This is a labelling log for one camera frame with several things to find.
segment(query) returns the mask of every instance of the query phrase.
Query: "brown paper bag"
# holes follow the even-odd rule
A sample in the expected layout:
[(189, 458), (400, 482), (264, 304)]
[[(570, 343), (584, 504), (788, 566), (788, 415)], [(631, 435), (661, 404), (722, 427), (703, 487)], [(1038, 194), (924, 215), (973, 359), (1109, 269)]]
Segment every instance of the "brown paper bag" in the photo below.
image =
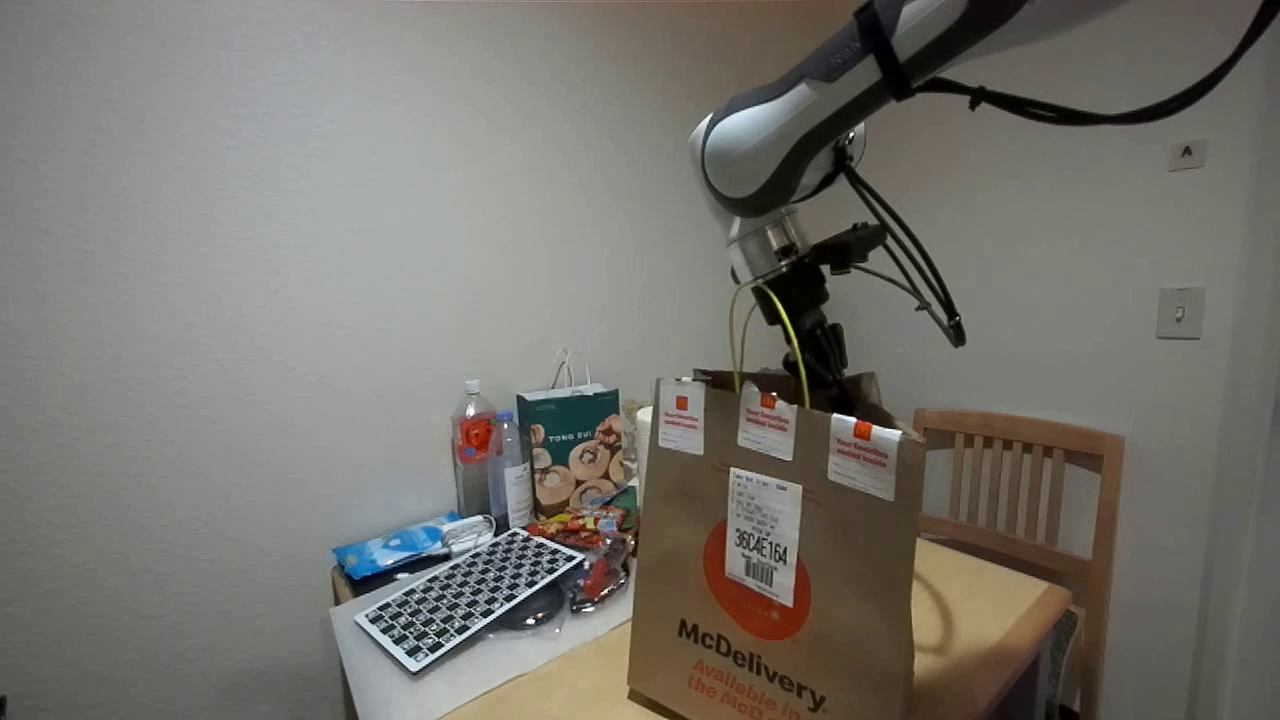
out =
[[(797, 408), (792, 459), (741, 449), (741, 398), (703, 390), (703, 454), (665, 449), (657, 398), (628, 684), (694, 720), (899, 720), (913, 696), (913, 566), (920, 440), (895, 444), (891, 500), (827, 482), (827, 413)], [(792, 600), (768, 600), (723, 562), (764, 551), (746, 528), (741, 482), (802, 500)]]

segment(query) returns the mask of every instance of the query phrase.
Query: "water bottle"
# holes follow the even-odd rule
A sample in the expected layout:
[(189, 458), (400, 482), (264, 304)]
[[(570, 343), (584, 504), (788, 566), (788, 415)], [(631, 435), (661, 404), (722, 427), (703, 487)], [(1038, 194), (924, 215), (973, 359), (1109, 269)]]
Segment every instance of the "water bottle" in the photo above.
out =
[(534, 482), (520, 440), (520, 420), (514, 408), (497, 413), (500, 425), (500, 458), (487, 482), (491, 528), (526, 528), (534, 522)]
[(455, 497), (455, 514), (487, 516), (497, 413), (484, 402), (482, 379), (468, 379), (466, 392), (468, 398), (452, 413), (452, 497)]

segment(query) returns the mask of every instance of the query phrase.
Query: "red logo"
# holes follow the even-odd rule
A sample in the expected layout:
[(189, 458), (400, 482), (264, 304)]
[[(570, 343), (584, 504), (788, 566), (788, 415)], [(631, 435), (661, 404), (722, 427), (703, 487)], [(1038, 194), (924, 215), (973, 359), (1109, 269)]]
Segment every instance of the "red logo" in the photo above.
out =
[(732, 617), (736, 629), (751, 631), (756, 640), (788, 640), (804, 629), (812, 584), (810, 567), (797, 572), (797, 606), (776, 606), (732, 578), (723, 578), (723, 523), (715, 523), (703, 539), (703, 582), (715, 606)]

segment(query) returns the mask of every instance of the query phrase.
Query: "wooden table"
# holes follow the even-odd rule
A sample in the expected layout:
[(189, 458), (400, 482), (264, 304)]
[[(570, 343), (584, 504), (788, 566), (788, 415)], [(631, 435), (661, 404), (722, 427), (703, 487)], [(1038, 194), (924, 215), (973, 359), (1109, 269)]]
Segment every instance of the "wooden table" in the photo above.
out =
[[(1038, 669), (1067, 617), (1067, 594), (1002, 566), (917, 544), (917, 696), (913, 720), (980, 720), (992, 718), (1011, 684)], [(561, 660), (516, 676), (452, 720), (553, 720), (563, 708), (590, 708), (608, 720), (653, 720), (628, 700), (628, 625), (595, 635)]]

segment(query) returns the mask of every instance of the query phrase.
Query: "sticker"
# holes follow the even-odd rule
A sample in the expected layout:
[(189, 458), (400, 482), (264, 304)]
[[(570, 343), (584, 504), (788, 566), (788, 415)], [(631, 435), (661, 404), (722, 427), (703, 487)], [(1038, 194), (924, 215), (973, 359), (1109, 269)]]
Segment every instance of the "sticker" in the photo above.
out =
[(879, 427), (856, 415), (834, 415), (827, 482), (891, 500), (899, 427)]
[(661, 383), (657, 444), (688, 458), (703, 458), (707, 433), (707, 390), (703, 383)]
[(797, 458), (797, 404), (781, 402), (776, 392), (759, 392), (746, 383), (741, 415), (736, 415), (736, 444), (792, 459)]
[(729, 468), (723, 578), (783, 609), (797, 606), (802, 504), (802, 484)]

